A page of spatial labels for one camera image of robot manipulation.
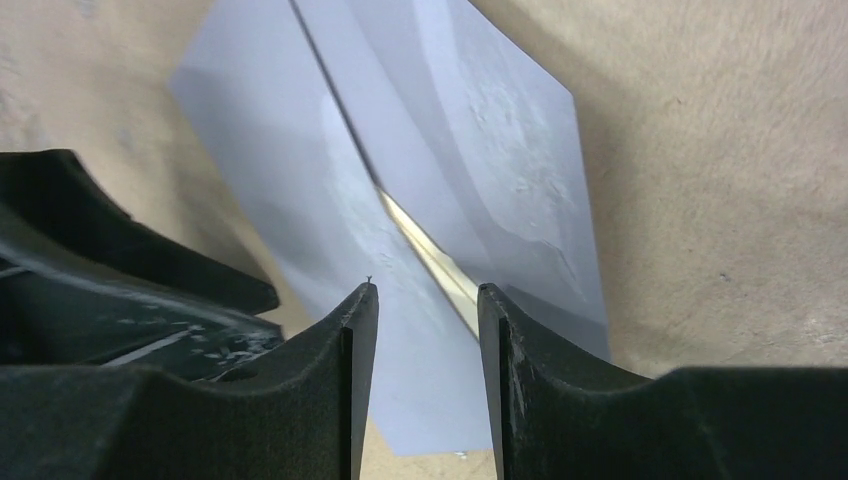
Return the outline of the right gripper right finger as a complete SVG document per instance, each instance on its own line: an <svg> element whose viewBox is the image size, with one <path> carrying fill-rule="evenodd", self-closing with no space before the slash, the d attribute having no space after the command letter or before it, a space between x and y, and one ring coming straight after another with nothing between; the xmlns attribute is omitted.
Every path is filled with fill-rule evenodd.
<svg viewBox="0 0 848 480"><path fill-rule="evenodd" d="M501 479L843 479L847 372L685 367L649 379L551 331L500 288L478 324Z"/></svg>

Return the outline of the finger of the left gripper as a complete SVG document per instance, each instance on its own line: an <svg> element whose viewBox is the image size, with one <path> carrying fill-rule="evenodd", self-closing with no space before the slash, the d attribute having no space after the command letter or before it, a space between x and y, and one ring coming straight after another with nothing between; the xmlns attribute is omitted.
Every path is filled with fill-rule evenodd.
<svg viewBox="0 0 848 480"><path fill-rule="evenodd" d="M206 380L278 347L267 282L135 221L74 152L1 156L1 361Z"/></svg>

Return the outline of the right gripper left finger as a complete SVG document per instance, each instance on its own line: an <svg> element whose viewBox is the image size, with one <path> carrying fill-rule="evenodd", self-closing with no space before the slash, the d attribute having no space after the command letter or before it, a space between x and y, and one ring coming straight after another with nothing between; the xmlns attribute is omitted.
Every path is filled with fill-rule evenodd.
<svg viewBox="0 0 848 480"><path fill-rule="evenodd" d="M1 371L5 479L356 479L378 325L359 285L216 382L148 367Z"/></svg>

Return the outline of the grey envelope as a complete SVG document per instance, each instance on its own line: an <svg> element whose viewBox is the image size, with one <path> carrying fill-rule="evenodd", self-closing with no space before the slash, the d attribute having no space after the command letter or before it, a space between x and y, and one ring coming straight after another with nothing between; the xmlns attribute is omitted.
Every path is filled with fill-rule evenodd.
<svg viewBox="0 0 848 480"><path fill-rule="evenodd" d="M314 318L379 291L393 451L491 446L477 288L603 359L570 92L468 1L218 1L171 91Z"/></svg>

